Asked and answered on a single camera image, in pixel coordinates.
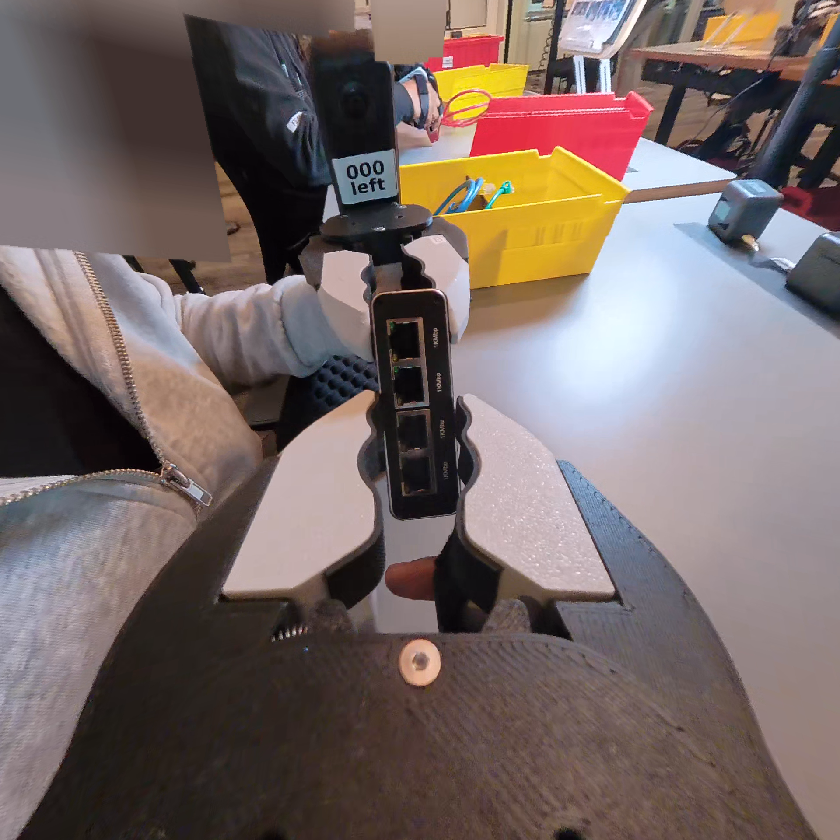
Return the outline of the grey device with screen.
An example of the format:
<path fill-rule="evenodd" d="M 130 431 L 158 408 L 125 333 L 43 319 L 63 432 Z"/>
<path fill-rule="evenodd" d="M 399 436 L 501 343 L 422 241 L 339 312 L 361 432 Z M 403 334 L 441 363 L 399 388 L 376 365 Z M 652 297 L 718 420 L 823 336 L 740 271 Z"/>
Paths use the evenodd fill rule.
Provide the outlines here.
<path fill-rule="evenodd" d="M 783 194 L 764 181 L 730 182 L 718 198 L 707 226 L 726 245 L 756 244 L 783 200 Z"/>

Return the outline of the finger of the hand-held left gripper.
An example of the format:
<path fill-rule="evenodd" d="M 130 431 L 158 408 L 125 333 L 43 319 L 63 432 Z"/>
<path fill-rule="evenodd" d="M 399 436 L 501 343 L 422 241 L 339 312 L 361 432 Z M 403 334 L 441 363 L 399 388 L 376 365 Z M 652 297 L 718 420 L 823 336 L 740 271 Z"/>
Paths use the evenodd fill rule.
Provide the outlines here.
<path fill-rule="evenodd" d="M 372 344 L 369 280 L 371 258 L 363 253 L 326 253 L 322 258 L 318 300 L 342 346 L 366 361 Z"/>
<path fill-rule="evenodd" d="M 452 342 L 462 339 L 469 322 L 469 266 L 446 238 L 417 238 L 403 253 L 421 265 L 421 275 L 447 298 L 448 326 Z"/>

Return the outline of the person's left forearm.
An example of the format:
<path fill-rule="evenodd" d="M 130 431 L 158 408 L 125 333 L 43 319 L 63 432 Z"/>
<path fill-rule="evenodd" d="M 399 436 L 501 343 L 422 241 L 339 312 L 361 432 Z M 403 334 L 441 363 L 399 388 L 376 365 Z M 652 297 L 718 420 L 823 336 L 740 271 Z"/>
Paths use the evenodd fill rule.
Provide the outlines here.
<path fill-rule="evenodd" d="M 304 276 L 216 296 L 173 298 L 188 342 L 225 385 L 306 377 L 332 357 L 372 362 L 371 323 L 362 296 L 349 306 Z"/>

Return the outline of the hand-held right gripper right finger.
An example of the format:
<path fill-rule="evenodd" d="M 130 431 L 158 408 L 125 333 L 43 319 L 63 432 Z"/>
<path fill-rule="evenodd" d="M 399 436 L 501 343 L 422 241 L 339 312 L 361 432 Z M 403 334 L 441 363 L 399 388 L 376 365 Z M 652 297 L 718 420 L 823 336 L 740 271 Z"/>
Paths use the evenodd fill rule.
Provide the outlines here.
<path fill-rule="evenodd" d="M 557 602 L 609 603 L 613 578 L 560 463 L 529 430 L 467 394 L 456 406 L 454 530 L 434 573 L 438 629 L 462 631 L 468 606 L 502 601 L 539 615 Z"/>

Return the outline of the small yellow plastic bin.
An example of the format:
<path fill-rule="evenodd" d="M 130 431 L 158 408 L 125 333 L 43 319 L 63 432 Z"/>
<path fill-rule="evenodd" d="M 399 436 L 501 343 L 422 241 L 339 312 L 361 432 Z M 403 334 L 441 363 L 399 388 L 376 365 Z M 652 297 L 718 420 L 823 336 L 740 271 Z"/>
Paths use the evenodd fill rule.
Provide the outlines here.
<path fill-rule="evenodd" d="M 526 87 L 528 65 L 491 64 L 457 69 L 431 70 L 437 82 L 440 98 L 450 102 L 461 96 L 457 106 L 481 104 L 485 99 L 477 91 L 491 98 L 518 98 Z"/>

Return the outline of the small red plastic bin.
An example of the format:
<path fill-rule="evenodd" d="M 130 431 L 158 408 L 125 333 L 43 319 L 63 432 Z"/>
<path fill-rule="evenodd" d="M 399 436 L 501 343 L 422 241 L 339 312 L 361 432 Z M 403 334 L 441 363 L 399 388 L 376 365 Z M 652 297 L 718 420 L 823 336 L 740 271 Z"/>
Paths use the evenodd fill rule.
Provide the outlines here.
<path fill-rule="evenodd" d="M 471 35 L 445 38 L 443 54 L 432 56 L 425 67 L 437 73 L 467 67 L 489 66 L 498 63 L 500 47 L 505 42 L 501 35 Z"/>

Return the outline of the wooden table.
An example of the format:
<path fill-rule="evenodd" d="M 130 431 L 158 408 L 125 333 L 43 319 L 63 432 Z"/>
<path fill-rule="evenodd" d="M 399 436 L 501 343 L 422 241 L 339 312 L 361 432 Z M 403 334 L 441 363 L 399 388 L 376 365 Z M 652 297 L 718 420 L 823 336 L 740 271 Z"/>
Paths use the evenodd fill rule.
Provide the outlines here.
<path fill-rule="evenodd" d="M 814 56 L 779 56 L 772 51 L 714 49 L 700 42 L 635 48 L 630 57 L 642 64 L 642 79 L 667 86 L 670 93 L 654 141 L 668 145 L 689 91 L 724 98 L 717 110 L 744 109 L 744 101 L 771 101 L 791 95 L 803 83 L 823 52 Z"/>

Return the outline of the dark grey case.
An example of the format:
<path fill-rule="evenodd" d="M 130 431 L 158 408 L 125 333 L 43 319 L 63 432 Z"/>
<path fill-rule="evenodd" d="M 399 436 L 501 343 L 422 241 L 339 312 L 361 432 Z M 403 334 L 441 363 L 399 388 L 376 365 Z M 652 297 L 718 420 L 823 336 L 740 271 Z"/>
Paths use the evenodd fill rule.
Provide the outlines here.
<path fill-rule="evenodd" d="M 839 235 L 822 234 L 789 272 L 785 287 L 816 309 L 839 317 Z"/>

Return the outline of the black ethernet splitter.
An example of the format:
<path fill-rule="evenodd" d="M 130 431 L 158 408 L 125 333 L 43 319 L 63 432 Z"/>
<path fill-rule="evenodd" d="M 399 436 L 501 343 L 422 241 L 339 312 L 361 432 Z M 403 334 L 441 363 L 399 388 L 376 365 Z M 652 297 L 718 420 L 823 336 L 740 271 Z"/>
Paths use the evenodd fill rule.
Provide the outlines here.
<path fill-rule="evenodd" d="M 371 325 L 391 513 L 453 515 L 459 478 L 447 299 L 434 289 L 378 292 Z"/>

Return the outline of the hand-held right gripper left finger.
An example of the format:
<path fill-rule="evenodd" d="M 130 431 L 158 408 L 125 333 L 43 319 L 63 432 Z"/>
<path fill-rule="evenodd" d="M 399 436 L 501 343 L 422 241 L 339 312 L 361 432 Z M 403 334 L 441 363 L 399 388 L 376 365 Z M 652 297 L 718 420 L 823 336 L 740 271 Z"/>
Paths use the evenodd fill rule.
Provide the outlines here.
<path fill-rule="evenodd" d="M 224 598 L 299 606 L 339 598 L 329 579 L 382 533 L 379 498 L 360 461 L 372 437 L 375 398 L 362 391 L 283 449 L 223 584 Z"/>

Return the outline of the person's right hand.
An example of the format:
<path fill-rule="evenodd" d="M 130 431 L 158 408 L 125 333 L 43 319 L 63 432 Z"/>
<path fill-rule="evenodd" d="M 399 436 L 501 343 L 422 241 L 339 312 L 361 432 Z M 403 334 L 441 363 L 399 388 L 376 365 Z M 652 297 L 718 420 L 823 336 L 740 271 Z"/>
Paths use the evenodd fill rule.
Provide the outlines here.
<path fill-rule="evenodd" d="M 385 570 L 385 586 L 390 593 L 402 599 L 431 602 L 435 598 L 436 563 L 437 559 L 434 556 L 394 563 Z"/>

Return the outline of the dark blue pole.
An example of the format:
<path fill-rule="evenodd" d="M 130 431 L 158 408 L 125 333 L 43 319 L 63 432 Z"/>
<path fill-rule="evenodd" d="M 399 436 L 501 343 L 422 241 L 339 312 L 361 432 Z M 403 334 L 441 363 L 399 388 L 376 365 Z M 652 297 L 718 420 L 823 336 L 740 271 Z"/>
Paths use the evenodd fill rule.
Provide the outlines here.
<path fill-rule="evenodd" d="M 817 92 L 833 76 L 839 61 L 839 19 L 837 18 L 807 67 L 793 99 L 782 114 L 776 131 L 766 143 L 749 172 L 749 178 L 767 183 L 772 188 L 782 182 L 793 159 L 801 148 L 796 138 L 805 124 Z"/>

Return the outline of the black foam pad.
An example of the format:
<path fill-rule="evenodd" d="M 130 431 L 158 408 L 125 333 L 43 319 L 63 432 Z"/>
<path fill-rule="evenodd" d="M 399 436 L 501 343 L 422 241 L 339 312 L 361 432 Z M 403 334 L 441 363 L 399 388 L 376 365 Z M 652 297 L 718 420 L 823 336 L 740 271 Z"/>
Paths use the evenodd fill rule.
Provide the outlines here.
<path fill-rule="evenodd" d="M 276 425 L 277 451 L 362 391 L 378 390 L 375 363 L 355 355 L 333 356 L 309 376 L 290 378 Z"/>

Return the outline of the grey zip hoodie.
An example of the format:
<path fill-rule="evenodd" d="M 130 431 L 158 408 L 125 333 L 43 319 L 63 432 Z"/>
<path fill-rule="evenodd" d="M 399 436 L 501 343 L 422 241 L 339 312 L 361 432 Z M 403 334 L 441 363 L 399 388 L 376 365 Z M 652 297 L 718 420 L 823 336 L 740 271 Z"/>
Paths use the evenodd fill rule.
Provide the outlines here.
<path fill-rule="evenodd" d="M 2 838 L 63 760 L 96 674 L 153 578 L 261 460 L 259 438 L 175 319 L 116 255 L 2 247 L 2 290 L 157 458 L 2 479 Z"/>

